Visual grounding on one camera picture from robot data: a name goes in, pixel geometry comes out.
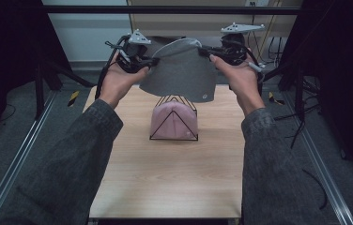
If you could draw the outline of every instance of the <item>person's left hand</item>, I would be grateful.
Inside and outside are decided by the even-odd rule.
[[[143,67],[137,73],[127,73],[118,63],[115,63],[117,54],[112,60],[112,65],[109,67],[107,74],[103,80],[99,99],[105,101],[113,109],[118,105],[118,102],[127,95],[130,88],[141,81],[147,72],[148,67]]]

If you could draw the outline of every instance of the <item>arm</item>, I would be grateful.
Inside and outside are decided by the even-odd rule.
[[[245,224],[325,224],[291,151],[258,94],[256,75],[243,63],[211,61],[228,78],[246,118],[242,214]]]
[[[122,128],[114,111],[147,73],[126,74],[112,65],[97,99],[66,135],[15,184],[0,210],[0,224],[85,224]]]

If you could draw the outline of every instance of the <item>aluminum rail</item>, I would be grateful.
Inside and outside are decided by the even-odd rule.
[[[25,159],[28,156],[31,147],[33,146],[39,132],[41,131],[42,125],[47,119],[49,111],[54,105],[54,99],[56,97],[56,94],[57,93],[55,91],[50,92],[50,95],[47,97],[45,103],[44,112],[41,114],[41,117],[33,123],[32,127],[24,138],[24,141],[21,147],[19,148],[15,158],[11,162],[6,174],[4,175],[0,183],[0,208],[4,200],[6,199],[10,189],[12,188],[12,185],[16,180],[16,177],[18,176]]]
[[[323,10],[301,7],[177,7],[177,6],[16,6],[18,10],[46,13],[87,14],[248,14],[302,15],[322,13]]]
[[[283,92],[284,99],[290,108],[291,112],[294,112],[293,101],[289,95]],[[299,119],[296,118],[296,123],[299,125]],[[311,138],[310,133],[306,127],[302,130],[302,138],[308,149],[309,157],[314,164],[315,170],[319,176],[319,180],[322,183],[327,196],[329,197],[330,204],[334,209],[335,215],[337,216],[340,224],[342,225],[353,225],[353,217],[345,203],[344,197],[341,194],[339,188],[335,184],[334,179],[331,176],[329,169],[326,166],[326,163],[323,161],[319,152],[317,151],[316,145]]]

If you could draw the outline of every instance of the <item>person's right hand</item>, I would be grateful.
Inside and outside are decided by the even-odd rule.
[[[215,67],[228,79],[230,87],[237,96],[238,105],[245,115],[265,107],[264,101],[258,93],[255,71],[249,67],[247,62],[238,66],[231,66],[218,56],[211,55],[210,59]],[[248,55],[246,61],[252,62],[253,59]]]

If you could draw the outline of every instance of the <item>hand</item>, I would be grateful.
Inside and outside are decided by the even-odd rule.
[[[265,107],[265,104],[258,93],[255,71],[249,67],[247,62],[238,66],[231,66],[218,56],[211,55],[210,59],[215,67],[228,79],[230,87],[237,96],[238,105],[245,115],[248,115],[256,109]],[[252,62],[253,59],[250,55],[247,55],[246,61]]]
[[[113,109],[117,107],[121,98],[127,95],[130,88],[135,83],[141,81],[149,71],[148,67],[143,67],[137,73],[127,73],[118,63],[115,63],[116,58],[117,54],[112,60],[112,65],[107,70],[99,97],[99,99],[108,103]]]

